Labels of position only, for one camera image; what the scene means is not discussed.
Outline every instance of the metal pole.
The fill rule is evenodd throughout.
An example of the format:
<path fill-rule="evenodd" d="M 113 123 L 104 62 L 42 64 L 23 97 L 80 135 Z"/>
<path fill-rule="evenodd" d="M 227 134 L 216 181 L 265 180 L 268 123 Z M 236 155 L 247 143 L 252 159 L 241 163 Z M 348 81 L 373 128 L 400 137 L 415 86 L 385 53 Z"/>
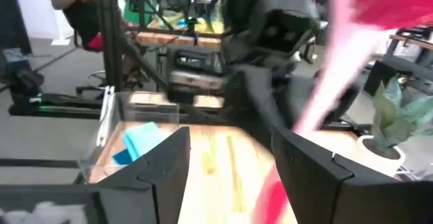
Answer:
<path fill-rule="evenodd" d="M 104 44 L 104 66 L 106 82 L 115 91 L 123 90 L 122 53 L 119 46 L 120 10 L 118 0 L 97 0 L 99 25 Z"/>

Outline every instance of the person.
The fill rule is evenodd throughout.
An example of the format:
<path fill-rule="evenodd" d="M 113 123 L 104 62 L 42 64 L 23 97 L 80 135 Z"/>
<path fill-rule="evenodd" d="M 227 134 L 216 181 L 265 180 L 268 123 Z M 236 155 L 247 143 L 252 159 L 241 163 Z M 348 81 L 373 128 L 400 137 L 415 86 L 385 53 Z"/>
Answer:
<path fill-rule="evenodd" d="M 95 0 L 51 0 L 54 9 L 62 10 L 69 25 L 77 31 L 81 37 L 84 48 L 101 51 L 102 34 L 97 15 Z M 122 21 L 124 25 L 133 25 Z M 136 69 L 133 60 L 123 59 L 123 73 L 125 80 L 131 79 L 131 73 Z"/>

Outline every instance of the transparent container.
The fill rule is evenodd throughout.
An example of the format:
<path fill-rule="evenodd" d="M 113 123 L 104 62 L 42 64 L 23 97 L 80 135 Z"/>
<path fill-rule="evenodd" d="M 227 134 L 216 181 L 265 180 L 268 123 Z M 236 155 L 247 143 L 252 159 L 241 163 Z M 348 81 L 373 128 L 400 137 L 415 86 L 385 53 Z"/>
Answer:
<path fill-rule="evenodd" d="M 113 159 L 126 149 L 125 131 L 153 122 L 157 129 L 147 131 L 147 135 L 163 141 L 179 128 L 179 106 L 169 103 L 162 93 L 120 92 L 106 96 L 95 140 L 78 159 L 85 183 L 97 183 L 125 167 Z M 148 148 L 158 144 L 155 139 L 147 140 L 146 135 L 139 138 L 140 144 L 151 144 L 146 146 Z"/>

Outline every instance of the gray floor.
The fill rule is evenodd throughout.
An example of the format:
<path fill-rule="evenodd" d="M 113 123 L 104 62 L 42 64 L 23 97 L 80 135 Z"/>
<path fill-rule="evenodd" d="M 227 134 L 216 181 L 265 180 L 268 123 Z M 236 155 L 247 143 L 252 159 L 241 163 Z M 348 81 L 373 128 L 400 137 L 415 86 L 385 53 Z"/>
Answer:
<path fill-rule="evenodd" d="M 34 40 L 32 48 L 35 57 L 31 58 L 30 62 L 33 68 L 38 68 L 73 49 L 73 45 L 54 47 L 49 41 Z M 312 76 L 320 66 L 320 61 L 315 65 L 303 62 L 296 70 L 296 74 Z M 46 93 L 74 95 L 74 88 L 82 85 L 90 72 L 101 69 L 101 54 L 76 50 L 40 71 L 45 75 L 43 90 Z M 0 158 L 76 160 L 81 152 L 91 147 L 98 126 L 97 121 L 12 117 L 7 113 L 10 104 L 8 91 L 1 93 Z M 348 115 L 357 123 L 371 123 L 373 112 L 371 99 L 360 94 Z M 402 145 L 407 154 L 406 166 L 418 171 L 433 162 L 433 144 L 430 141 L 430 138 L 414 137 Z M 0 167 L 0 184 L 71 183 L 77 173 L 76 169 Z"/>

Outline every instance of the plant leaf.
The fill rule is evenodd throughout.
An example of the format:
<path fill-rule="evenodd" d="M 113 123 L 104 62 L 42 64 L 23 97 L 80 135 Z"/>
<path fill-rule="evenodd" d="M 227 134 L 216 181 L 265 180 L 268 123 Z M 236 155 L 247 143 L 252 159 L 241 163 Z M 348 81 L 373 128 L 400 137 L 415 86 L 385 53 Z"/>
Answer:
<path fill-rule="evenodd" d="M 382 131 L 386 140 L 387 148 L 407 141 L 416 129 L 416 125 L 406 118 L 397 118 L 392 125 Z"/>
<path fill-rule="evenodd" d="M 433 118 L 433 96 L 419 98 L 401 110 L 401 115 L 420 126 Z"/>
<path fill-rule="evenodd" d="M 374 95 L 373 99 L 373 104 L 377 113 L 376 122 L 379 123 L 381 129 L 389 127 L 397 115 L 397 107 L 384 95 L 384 92 L 384 85 L 380 83 L 378 91 Z"/>
<path fill-rule="evenodd" d="M 433 129 L 426 129 L 426 130 L 422 131 L 419 135 L 432 136 L 433 135 Z"/>
<path fill-rule="evenodd" d="M 401 92 L 397 76 L 392 77 L 386 85 L 384 96 L 387 97 L 390 101 L 392 101 L 396 108 L 400 108 L 403 94 Z"/>

